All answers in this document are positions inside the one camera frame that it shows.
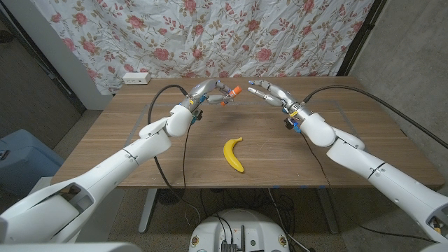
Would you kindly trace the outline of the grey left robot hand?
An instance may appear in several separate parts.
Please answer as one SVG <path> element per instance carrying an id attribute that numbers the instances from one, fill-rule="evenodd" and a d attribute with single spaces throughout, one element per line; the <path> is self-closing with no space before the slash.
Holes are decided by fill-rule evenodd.
<path id="1" fill-rule="evenodd" d="M 219 80 L 209 79 L 196 85 L 180 103 L 181 106 L 193 112 L 203 102 L 220 104 L 221 102 L 233 102 L 230 96 L 231 89 Z"/>

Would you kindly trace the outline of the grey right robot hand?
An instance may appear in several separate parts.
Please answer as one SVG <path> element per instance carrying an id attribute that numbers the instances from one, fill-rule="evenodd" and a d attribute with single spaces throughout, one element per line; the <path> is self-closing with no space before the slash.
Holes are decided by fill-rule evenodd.
<path id="1" fill-rule="evenodd" d="M 290 117 L 305 121 L 312 115 L 303 102 L 299 102 L 283 88 L 266 80 L 250 80 L 248 83 L 251 85 L 248 88 L 251 94 L 262 98 L 271 106 L 281 107 Z"/>

